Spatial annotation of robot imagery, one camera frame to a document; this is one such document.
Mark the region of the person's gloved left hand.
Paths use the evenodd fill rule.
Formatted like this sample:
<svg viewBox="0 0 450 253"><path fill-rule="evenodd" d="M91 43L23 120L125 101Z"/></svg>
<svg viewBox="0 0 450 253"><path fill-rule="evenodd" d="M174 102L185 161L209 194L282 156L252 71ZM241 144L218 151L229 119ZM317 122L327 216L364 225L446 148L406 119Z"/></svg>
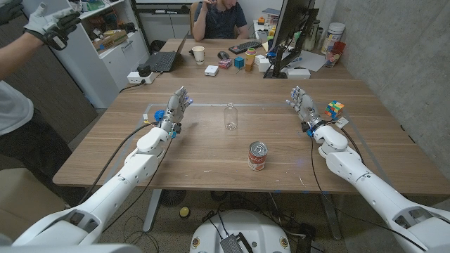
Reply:
<svg viewBox="0 0 450 253"><path fill-rule="evenodd" d="M23 14L22 2L22 0L1 0L1 25L5 25Z"/></svg>

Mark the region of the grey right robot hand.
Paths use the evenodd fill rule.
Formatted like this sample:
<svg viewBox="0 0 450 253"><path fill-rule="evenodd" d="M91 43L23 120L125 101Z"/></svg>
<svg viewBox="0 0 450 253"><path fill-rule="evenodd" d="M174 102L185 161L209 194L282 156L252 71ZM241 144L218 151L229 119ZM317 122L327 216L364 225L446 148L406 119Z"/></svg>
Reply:
<svg viewBox="0 0 450 253"><path fill-rule="evenodd" d="M286 100L286 103L295 110L302 122L313 123L322 120L313 99L304 89L296 86L290 95L291 100Z"/></svg>

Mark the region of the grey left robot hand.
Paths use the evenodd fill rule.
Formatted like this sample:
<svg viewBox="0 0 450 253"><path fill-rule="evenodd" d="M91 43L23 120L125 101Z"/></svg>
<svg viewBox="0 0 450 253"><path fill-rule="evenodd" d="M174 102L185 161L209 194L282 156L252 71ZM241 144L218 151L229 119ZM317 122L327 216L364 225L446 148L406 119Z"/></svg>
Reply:
<svg viewBox="0 0 450 253"><path fill-rule="evenodd" d="M163 120L172 123L180 123L184 117L185 109L193 103L184 86L175 91L169 98Z"/></svg>

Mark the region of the person's gloved right hand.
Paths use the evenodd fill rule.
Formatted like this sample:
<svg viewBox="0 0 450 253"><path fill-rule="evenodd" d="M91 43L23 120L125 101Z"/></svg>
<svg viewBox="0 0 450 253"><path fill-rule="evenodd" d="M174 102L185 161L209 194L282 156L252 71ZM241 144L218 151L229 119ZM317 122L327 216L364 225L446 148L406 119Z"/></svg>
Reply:
<svg viewBox="0 0 450 253"><path fill-rule="evenodd" d="M65 8L50 15L46 15L46 11L46 3L41 2L30 14L24 32L40 39L47 46L62 51L68 45L69 33L74 32L77 24L81 23L80 13L73 8Z"/></svg>

